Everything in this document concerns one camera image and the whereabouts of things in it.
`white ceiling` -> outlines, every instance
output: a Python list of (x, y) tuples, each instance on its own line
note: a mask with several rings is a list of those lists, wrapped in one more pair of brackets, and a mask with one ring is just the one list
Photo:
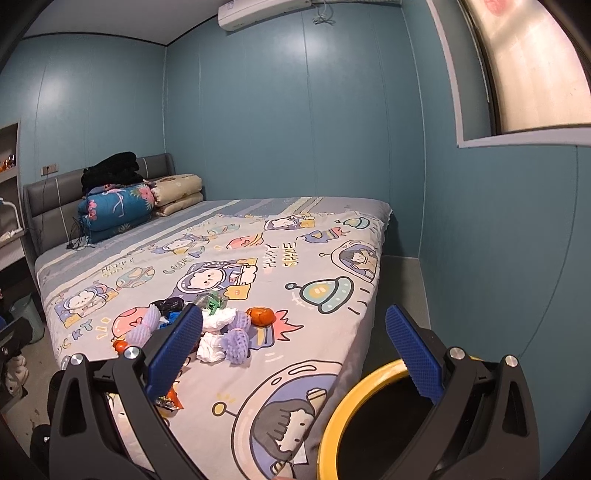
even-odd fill
[(55, 32), (124, 35), (168, 44), (228, 0), (53, 0), (25, 37)]

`wall socket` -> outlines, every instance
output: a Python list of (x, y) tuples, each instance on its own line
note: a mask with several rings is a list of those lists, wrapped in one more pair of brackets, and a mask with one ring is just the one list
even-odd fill
[(41, 167), (41, 177), (44, 177), (45, 175), (49, 175), (50, 173), (57, 173), (57, 171), (58, 171), (57, 163), (45, 165), (44, 167)]

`mattress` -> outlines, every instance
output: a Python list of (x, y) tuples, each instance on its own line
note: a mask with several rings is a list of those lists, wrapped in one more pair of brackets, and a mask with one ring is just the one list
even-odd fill
[[(187, 358), (174, 386), (184, 408), (166, 422), (212, 480), (313, 479), (324, 426), (361, 375), (390, 213), (338, 197), (208, 201), (49, 250), (35, 271), (56, 360), (115, 357), (112, 342), (171, 296), (213, 290), (239, 310), (270, 307), (276, 321), (251, 328), (244, 364)], [(131, 458), (150, 468), (112, 405)]]

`white air conditioner unit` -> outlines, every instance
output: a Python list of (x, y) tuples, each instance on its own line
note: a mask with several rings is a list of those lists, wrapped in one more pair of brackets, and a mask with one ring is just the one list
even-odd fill
[(310, 0), (232, 0), (217, 11), (217, 22), (233, 31), (286, 12), (307, 8)]

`headboard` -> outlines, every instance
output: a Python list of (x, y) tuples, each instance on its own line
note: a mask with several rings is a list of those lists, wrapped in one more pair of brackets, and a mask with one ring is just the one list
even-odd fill
[[(138, 173), (147, 180), (175, 173), (173, 158), (169, 153), (138, 157), (138, 165)], [(74, 219), (78, 218), (78, 204), (82, 200), (80, 179), (83, 170), (70, 171), (23, 187), (25, 225), (31, 234), (37, 256), (80, 235), (72, 225)]]

